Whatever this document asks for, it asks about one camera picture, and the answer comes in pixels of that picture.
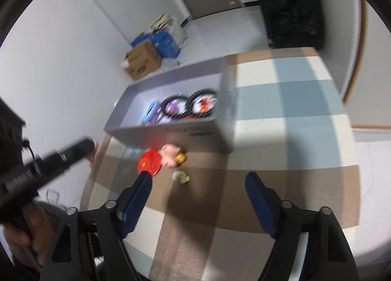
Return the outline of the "person's left hand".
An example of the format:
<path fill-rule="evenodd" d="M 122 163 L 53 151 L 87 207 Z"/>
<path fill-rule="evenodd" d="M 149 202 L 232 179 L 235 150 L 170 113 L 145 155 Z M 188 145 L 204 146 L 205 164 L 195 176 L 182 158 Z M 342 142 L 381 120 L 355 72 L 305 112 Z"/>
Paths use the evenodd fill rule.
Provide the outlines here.
<path fill-rule="evenodd" d="M 24 230 L 18 229 L 10 224 L 4 225 L 4 236 L 15 260 L 33 267 L 34 262 L 24 252 L 25 248 L 32 248 L 40 266 L 44 264 L 46 255 L 52 243 L 60 221 L 65 214 L 63 209 L 44 202 L 36 202 L 28 210 L 29 221 L 33 228 L 33 236 L 29 237 Z"/>

